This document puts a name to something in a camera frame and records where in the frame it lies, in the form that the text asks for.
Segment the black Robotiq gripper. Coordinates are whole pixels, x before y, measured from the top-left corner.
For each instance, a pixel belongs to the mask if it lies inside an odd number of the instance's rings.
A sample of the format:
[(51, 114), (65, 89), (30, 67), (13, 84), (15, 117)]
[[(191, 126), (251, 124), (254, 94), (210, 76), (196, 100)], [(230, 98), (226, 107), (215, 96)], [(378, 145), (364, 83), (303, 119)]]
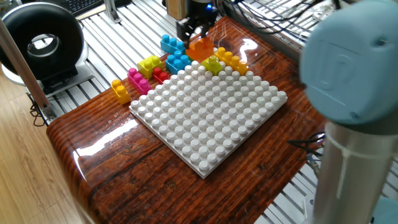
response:
[(177, 36), (184, 47), (189, 47), (190, 36), (195, 27), (201, 27), (201, 38), (207, 36), (208, 31), (214, 26), (218, 10), (213, 0), (188, 0), (187, 18), (177, 21)]

